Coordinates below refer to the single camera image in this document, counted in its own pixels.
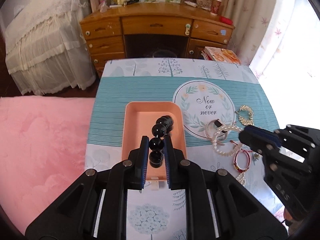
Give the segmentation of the silver flower earring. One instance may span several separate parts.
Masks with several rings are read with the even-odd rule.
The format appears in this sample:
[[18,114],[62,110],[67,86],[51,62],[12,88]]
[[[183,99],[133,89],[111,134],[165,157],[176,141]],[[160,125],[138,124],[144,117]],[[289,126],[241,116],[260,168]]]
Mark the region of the silver flower earring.
[[259,160],[259,155],[258,154],[253,154],[253,161]]

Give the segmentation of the pink smart watch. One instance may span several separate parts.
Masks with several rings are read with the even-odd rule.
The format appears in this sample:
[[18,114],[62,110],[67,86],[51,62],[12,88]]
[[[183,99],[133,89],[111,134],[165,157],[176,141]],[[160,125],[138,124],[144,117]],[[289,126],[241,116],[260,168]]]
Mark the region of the pink smart watch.
[[[206,138],[211,141],[212,136],[214,135],[215,132],[217,132],[218,128],[220,128],[221,126],[223,126],[223,123],[221,122],[220,119],[214,119],[208,122],[204,130]],[[219,134],[217,135],[217,140],[219,142],[223,142],[227,139],[227,135],[228,135],[227,131],[219,132]]]

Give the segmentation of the tree pattern tablecloth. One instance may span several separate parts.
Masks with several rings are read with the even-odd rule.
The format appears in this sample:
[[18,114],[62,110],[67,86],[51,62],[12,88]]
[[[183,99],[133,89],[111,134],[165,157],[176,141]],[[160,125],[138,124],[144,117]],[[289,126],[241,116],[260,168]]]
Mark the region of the tree pattern tablecloth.
[[[155,109],[137,109],[133,102],[160,102]],[[122,150],[125,110],[134,109],[138,125]],[[279,128],[274,111],[263,88],[249,67],[189,59],[129,59],[106,63],[93,106],[86,148],[85,169],[111,169],[139,148],[142,136],[153,137],[151,128],[164,115],[174,119],[171,139],[174,148],[187,154],[187,159],[201,168],[215,172],[225,169],[235,178],[239,172],[233,156],[217,154],[210,141],[214,124],[243,128],[236,110],[246,105],[253,109],[253,122],[269,131]],[[174,141],[174,132],[184,131],[185,149]],[[263,181],[262,157],[250,152],[251,164],[245,172],[245,188],[270,213],[279,218],[283,205]],[[147,178],[142,191],[128,191],[126,239],[186,239],[185,191],[168,189],[166,178]]]

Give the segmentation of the pink plastic tray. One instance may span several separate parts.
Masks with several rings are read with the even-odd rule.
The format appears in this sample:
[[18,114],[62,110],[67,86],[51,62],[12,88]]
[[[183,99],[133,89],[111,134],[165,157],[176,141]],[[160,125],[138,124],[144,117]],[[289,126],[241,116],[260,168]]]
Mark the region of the pink plastic tray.
[[182,112],[173,102],[130,102],[125,108],[122,159],[130,160],[134,167],[142,136],[149,137],[147,180],[167,179],[164,159],[164,136],[171,136],[179,163],[187,158]]

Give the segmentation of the orange magazine stack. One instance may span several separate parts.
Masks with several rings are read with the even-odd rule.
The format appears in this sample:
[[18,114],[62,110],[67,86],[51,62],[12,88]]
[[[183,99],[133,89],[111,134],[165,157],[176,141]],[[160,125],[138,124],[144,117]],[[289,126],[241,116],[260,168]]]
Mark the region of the orange magazine stack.
[[228,49],[205,47],[202,51],[202,55],[207,60],[235,64],[241,63],[237,55],[232,50]]

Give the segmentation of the pink fluffy blanket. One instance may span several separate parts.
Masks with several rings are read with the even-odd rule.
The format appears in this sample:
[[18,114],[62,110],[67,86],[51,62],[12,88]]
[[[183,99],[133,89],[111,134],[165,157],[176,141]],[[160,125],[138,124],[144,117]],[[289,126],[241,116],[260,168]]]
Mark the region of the pink fluffy blanket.
[[84,171],[93,98],[1,98],[1,206],[19,232]]

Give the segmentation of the red pouch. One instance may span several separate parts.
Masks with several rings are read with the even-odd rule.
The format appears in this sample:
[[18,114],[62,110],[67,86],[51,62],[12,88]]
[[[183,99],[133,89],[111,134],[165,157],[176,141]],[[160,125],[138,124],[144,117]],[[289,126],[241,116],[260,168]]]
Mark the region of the red pouch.
[[231,19],[223,17],[223,16],[219,17],[219,21],[224,24],[227,24],[227,25],[233,25],[233,21]]

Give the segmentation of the floral window curtain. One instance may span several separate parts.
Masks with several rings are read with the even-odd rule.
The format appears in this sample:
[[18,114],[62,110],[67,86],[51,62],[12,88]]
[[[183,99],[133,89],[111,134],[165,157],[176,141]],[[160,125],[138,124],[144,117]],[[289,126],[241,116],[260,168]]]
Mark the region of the floral window curtain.
[[280,127],[319,128],[319,18],[308,0],[228,0],[228,48],[249,66]]

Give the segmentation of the wooden desk with drawers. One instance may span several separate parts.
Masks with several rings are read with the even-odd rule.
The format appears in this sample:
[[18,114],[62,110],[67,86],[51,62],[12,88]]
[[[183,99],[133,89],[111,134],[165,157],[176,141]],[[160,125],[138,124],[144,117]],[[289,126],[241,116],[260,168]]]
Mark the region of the wooden desk with drawers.
[[157,50],[198,59],[205,47],[226,48],[235,28],[208,11],[174,3],[135,3],[94,12],[80,26],[98,75],[107,61]]

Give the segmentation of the red cup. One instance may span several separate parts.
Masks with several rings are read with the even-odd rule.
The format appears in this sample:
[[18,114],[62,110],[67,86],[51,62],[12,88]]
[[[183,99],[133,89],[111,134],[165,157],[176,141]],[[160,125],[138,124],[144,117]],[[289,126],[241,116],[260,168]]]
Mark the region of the red cup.
[[221,7],[222,0],[212,0],[212,5],[210,9],[210,13],[214,16],[218,15],[218,12]]

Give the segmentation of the lace covered piano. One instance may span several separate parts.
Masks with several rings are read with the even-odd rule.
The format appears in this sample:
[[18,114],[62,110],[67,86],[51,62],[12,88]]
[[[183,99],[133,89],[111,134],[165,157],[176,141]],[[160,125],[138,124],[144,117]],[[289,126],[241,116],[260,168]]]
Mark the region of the lace covered piano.
[[80,21],[87,0],[31,0],[5,32],[5,63],[21,94],[85,90],[96,79]]

